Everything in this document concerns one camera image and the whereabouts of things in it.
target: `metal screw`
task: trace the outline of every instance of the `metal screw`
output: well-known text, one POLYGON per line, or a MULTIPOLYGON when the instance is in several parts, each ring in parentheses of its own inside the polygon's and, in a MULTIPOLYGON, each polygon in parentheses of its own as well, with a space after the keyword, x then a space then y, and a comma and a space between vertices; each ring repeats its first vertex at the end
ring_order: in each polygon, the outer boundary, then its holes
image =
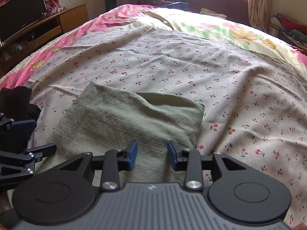
POLYGON ((199 189, 201 187, 201 183, 198 181, 188 181, 186 186, 190 189, 199 189))
POLYGON ((113 190, 117 188, 117 183, 116 182, 104 182, 102 184, 102 187, 105 189, 113 190))

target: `floral bedspread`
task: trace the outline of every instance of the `floral bedspread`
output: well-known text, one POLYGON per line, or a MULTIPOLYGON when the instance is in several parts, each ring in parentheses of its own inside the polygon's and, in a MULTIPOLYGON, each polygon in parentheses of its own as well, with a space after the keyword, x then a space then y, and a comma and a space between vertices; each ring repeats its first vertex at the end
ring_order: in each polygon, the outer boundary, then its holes
POLYGON ((285 222, 305 221, 306 56, 247 26, 187 13, 121 6, 3 77, 1 87, 31 87, 42 109, 29 147, 46 143, 91 81, 184 96, 205 105, 196 149, 226 152, 280 180, 292 194, 285 222))

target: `television screen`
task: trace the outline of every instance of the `television screen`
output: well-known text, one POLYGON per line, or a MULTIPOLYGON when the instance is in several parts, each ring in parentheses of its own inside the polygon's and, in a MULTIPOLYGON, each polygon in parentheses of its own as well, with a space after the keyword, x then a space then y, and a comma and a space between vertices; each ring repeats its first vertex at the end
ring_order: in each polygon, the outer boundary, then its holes
POLYGON ((10 0, 0 7, 0 39, 3 43, 12 35, 42 18, 46 12, 44 0, 10 0))

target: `tv stand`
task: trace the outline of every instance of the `tv stand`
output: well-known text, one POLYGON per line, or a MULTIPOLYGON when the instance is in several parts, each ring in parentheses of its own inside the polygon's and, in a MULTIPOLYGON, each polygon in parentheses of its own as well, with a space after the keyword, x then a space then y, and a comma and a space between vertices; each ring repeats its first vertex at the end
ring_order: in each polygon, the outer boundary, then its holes
POLYGON ((7 50, 11 44, 18 42, 27 35, 35 35, 35 40, 30 42, 21 50, 17 51, 7 61, 3 63, 0 62, 0 77, 4 76, 23 59, 37 51, 43 45, 87 22, 88 14, 86 5, 87 3, 82 3, 65 9, 46 19, 27 26, 23 30, 17 32, 12 37, 7 39, 2 47, 0 47, 0 53, 7 50))

